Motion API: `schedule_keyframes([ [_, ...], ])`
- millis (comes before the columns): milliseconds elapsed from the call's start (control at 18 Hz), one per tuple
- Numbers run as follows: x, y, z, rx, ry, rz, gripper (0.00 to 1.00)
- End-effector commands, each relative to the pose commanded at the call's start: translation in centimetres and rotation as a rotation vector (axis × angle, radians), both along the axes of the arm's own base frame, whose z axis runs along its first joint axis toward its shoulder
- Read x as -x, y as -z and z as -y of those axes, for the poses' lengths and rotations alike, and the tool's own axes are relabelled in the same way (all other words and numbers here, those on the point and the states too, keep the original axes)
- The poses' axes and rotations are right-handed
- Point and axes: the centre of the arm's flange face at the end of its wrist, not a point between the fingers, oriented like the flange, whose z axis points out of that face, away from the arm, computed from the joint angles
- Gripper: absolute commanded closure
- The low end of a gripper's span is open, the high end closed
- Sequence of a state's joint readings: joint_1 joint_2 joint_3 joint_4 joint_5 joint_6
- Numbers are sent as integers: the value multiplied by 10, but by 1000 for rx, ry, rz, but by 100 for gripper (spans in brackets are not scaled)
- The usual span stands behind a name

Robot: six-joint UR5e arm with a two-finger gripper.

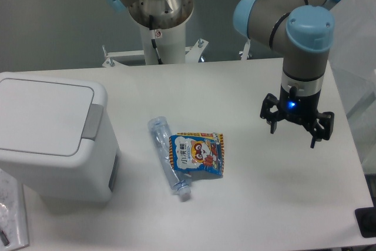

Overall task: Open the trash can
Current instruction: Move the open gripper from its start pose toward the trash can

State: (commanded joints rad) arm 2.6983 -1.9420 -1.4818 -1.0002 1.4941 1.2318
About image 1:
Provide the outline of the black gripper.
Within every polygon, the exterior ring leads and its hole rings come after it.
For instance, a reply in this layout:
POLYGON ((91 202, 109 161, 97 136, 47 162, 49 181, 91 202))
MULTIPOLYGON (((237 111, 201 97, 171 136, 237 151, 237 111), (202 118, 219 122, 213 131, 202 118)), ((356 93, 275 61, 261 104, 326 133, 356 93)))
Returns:
POLYGON ((304 125, 312 135, 310 148, 316 142, 329 140, 334 129, 334 112, 320 113, 317 110, 321 91, 310 96, 294 96, 283 87, 280 88, 280 99, 268 93, 261 106, 260 117, 270 125, 270 133, 277 129, 277 123, 287 120, 298 125, 304 125))

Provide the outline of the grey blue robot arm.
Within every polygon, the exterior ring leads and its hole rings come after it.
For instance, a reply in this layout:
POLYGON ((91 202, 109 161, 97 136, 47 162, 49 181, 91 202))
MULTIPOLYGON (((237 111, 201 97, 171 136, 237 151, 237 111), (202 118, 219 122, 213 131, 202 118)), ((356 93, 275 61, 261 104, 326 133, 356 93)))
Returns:
MULTIPOLYGON (((185 23, 193 0, 106 0, 116 11, 127 9, 143 32, 149 65, 185 62, 185 23)), ((274 132, 286 120, 310 132, 313 142, 329 140, 332 112, 317 109, 333 44, 334 17, 328 0, 241 0, 233 14, 235 30, 283 57, 280 95, 268 94, 260 116, 274 132)))

